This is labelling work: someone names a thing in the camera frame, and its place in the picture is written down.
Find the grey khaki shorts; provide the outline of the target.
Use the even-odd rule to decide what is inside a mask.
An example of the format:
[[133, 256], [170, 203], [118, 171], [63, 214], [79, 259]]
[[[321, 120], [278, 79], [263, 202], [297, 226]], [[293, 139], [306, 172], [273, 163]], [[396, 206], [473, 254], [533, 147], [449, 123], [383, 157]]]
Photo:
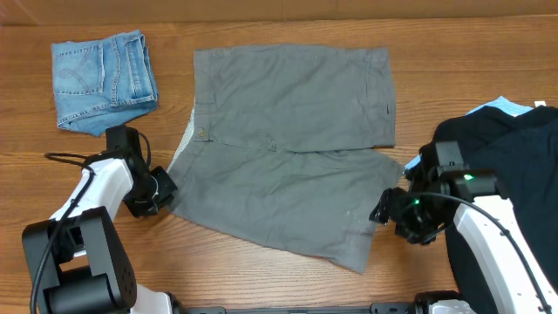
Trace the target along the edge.
[[194, 107], [168, 172], [170, 210], [256, 244], [361, 273], [369, 215], [402, 166], [385, 48], [198, 50]]

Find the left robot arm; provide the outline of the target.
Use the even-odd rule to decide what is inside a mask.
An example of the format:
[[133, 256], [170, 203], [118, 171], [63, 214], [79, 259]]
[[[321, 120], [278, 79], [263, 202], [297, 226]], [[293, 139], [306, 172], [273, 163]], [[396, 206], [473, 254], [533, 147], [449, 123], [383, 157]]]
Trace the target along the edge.
[[136, 218], [157, 215], [177, 187], [162, 167], [151, 166], [143, 133], [121, 125], [106, 129], [105, 136], [106, 149], [99, 154], [45, 154], [80, 167], [82, 178], [58, 211], [23, 231], [30, 311], [180, 314], [171, 293], [137, 282], [113, 224], [122, 205]]

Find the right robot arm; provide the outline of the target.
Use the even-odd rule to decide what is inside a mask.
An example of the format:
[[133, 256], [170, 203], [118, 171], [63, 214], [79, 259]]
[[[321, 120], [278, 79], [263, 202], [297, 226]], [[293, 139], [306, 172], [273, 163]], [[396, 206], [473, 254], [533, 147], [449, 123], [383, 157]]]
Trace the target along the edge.
[[455, 141], [420, 150], [411, 186], [386, 189], [370, 218], [395, 222], [396, 234], [426, 245], [454, 226], [465, 239], [500, 313], [555, 313], [557, 293], [516, 221], [509, 193], [492, 169], [472, 169]]

